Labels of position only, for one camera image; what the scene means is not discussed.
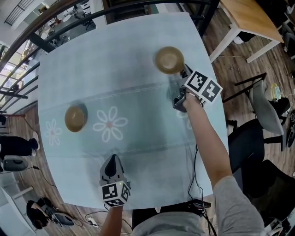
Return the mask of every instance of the gray sleeve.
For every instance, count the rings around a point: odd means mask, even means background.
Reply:
[[[213,192],[220,236],[265,235],[260,214],[243,194],[233,176],[221,179]]]

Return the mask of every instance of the power strip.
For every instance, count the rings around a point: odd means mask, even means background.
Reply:
[[[98,228],[98,229],[100,228],[98,226],[97,222],[92,217],[88,218],[88,222],[89,222],[90,225],[94,226],[95,228]]]

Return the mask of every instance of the gray shirt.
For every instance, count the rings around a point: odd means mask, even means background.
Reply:
[[[264,236],[263,220],[232,176],[213,190],[220,236]],[[200,217],[189,212],[160,213],[136,226],[134,236],[203,236]]]

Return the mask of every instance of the bowl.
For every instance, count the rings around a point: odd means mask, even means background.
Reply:
[[[85,125],[86,118],[78,106],[71,106],[65,113],[65,125],[71,132],[79,132]]]
[[[163,73],[173,75],[183,70],[184,58],[176,47],[164,47],[155,57],[156,67]]]

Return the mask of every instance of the flower pattern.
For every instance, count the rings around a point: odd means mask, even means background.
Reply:
[[[56,120],[52,119],[51,122],[46,122],[47,131],[45,132],[45,137],[49,139],[49,145],[53,146],[54,144],[59,145],[59,135],[61,135],[61,128],[56,127]]]
[[[189,129],[189,130],[192,130],[192,125],[190,124],[190,121],[189,121],[189,116],[187,113],[183,113],[181,111],[177,111],[176,112],[176,116],[180,119],[184,119],[184,118],[188,118],[187,122],[186,122],[186,128]]]
[[[98,110],[96,115],[100,122],[93,125],[93,130],[96,132],[102,132],[101,138],[103,142],[109,142],[112,136],[117,140],[123,139],[122,132],[118,127],[123,127],[128,123],[128,119],[125,117],[117,118],[118,109],[112,106],[108,112],[108,116],[103,110]]]

